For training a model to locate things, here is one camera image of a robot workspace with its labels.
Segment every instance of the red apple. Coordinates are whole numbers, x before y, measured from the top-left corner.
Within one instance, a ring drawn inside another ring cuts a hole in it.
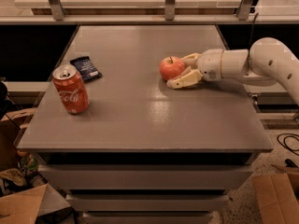
[[[186,68],[185,63],[176,56],[166,57],[160,62],[160,74],[167,81],[179,76]]]

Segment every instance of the black chip bag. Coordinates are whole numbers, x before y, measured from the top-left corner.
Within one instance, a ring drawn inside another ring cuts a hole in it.
[[[81,73],[83,81],[87,81],[96,77],[102,77],[88,56],[81,56],[70,61]]]

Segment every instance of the soda can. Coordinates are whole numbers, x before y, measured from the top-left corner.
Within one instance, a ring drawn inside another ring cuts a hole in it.
[[[75,66],[64,64],[56,68],[53,83],[67,112],[78,114],[88,108],[90,102],[85,85]]]

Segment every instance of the white robotic arm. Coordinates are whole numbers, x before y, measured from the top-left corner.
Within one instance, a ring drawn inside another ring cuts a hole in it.
[[[280,41],[262,38],[250,48],[210,49],[183,58],[187,69],[167,81],[173,89],[187,87],[200,80],[235,79],[243,84],[269,86],[278,82],[299,105],[299,61]]]

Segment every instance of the cardboard box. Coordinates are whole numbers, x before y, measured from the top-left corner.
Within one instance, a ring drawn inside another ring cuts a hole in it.
[[[0,224],[35,224],[37,217],[69,206],[61,194],[46,184],[0,198]]]
[[[263,224],[298,224],[299,173],[252,178]]]

